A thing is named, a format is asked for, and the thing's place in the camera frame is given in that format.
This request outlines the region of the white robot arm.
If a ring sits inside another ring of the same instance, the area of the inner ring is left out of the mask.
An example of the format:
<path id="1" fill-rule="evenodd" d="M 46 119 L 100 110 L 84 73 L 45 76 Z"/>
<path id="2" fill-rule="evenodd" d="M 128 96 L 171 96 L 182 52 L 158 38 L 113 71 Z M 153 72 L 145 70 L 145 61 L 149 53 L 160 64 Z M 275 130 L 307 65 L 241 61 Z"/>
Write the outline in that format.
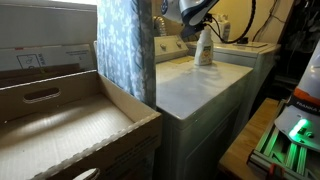
<path id="1" fill-rule="evenodd" d="M 163 0 L 162 15 L 184 24 L 182 36 L 204 29 L 212 21 L 208 11 L 219 0 Z M 304 74 L 274 124 L 288 139 L 300 146 L 320 151 L 320 41 Z"/>

